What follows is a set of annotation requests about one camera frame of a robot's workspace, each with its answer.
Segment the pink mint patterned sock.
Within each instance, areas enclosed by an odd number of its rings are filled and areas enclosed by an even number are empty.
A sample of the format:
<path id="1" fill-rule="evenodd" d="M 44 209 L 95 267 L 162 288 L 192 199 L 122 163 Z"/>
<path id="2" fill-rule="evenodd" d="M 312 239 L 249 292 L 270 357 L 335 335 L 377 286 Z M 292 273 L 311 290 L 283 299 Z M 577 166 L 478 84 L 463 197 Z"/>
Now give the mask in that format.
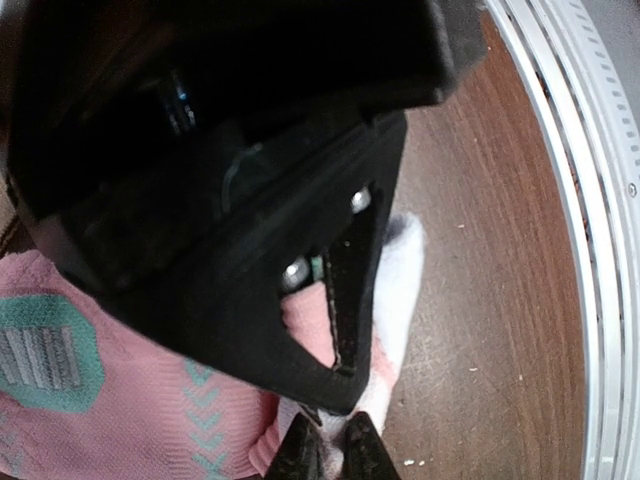
<path id="1" fill-rule="evenodd" d="M 384 431 L 420 290 L 419 218 L 387 227 L 371 373 L 355 413 Z M 284 324 L 331 366 L 325 284 L 282 301 Z M 1 479 L 264 476 L 299 405 L 154 344 L 111 318 L 37 250 L 1 259 Z"/>

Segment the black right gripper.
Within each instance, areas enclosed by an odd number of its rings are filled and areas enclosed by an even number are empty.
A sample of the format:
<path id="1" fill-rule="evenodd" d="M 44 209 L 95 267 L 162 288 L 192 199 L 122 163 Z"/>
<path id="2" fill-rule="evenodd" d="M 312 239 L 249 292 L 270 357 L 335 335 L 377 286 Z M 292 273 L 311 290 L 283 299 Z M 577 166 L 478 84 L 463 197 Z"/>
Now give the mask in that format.
<path id="1" fill-rule="evenodd" d="M 169 224 L 224 156 L 332 108 L 438 104 L 483 54 L 473 1 L 11 1 L 7 194 Z"/>

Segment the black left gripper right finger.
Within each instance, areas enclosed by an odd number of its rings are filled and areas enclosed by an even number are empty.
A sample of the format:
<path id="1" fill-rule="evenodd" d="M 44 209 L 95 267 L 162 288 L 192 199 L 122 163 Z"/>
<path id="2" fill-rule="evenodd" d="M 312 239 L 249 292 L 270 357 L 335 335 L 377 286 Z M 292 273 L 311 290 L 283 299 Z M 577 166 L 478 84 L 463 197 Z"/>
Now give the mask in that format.
<path id="1" fill-rule="evenodd" d="M 358 412 L 347 423 L 343 478 L 350 480 L 400 479 L 380 435 L 366 412 Z"/>

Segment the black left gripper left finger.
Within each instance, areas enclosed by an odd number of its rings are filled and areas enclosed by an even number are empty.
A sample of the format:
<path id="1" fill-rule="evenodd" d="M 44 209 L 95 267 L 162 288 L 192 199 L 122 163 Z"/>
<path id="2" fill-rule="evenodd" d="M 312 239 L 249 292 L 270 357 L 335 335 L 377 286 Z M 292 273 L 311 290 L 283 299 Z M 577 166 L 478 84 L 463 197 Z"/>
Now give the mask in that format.
<path id="1" fill-rule="evenodd" d="M 299 413 L 294 417 L 269 469 L 267 480 L 325 478 L 321 436 L 316 424 Z"/>

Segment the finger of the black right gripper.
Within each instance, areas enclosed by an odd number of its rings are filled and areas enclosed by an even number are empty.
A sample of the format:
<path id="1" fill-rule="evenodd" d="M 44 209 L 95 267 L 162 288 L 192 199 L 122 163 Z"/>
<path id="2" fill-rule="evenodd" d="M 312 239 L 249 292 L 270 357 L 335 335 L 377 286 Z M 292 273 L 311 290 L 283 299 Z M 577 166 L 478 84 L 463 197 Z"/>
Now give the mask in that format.
<path id="1" fill-rule="evenodd" d="M 201 146 L 154 174 L 188 212 L 217 210 L 100 297 L 114 318 L 305 407 L 353 410 L 370 376 L 374 283 L 405 115 L 315 118 L 254 145 Z"/>

